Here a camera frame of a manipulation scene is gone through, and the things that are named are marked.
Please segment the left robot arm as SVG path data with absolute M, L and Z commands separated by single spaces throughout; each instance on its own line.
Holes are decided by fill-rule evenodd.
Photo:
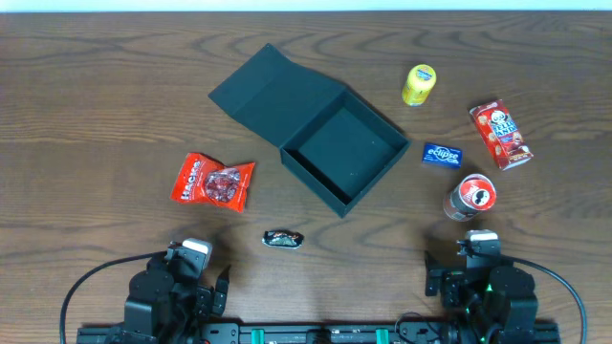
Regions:
M 213 287 L 200 283 L 210 254 L 208 244 L 173 244 L 154 255 L 130 280 L 123 322 L 108 331 L 104 342 L 206 343 L 201 326 L 224 313 L 230 286 L 230 267 Z

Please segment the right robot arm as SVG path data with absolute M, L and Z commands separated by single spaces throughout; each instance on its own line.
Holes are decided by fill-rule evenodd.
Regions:
M 538 302 L 533 276 L 500 254 L 497 240 L 459 243 L 464 266 L 446 267 L 425 255 L 426 295 L 441 297 L 451 319 L 441 343 L 533 344 Z

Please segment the red pringles can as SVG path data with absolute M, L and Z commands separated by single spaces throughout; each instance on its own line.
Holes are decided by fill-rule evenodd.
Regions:
M 470 174 L 447 194 L 443 209 L 452 220 L 466 222 L 491 209 L 496 198 L 496 188 L 489 178 Z

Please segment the red hacks candy bag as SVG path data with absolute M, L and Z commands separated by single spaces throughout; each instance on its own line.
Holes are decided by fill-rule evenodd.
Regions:
M 242 213 L 254 162 L 225 166 L 204 154 L 189 153 L 170 199 L 179 204 L 212 204 Z

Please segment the dark green box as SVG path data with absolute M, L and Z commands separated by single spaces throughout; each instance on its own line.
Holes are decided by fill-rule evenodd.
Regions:
M 282 164 L 341 218 L 410 145 L 347 84 L 291 61 L 271 44 L 208 96 L 278 148 Z

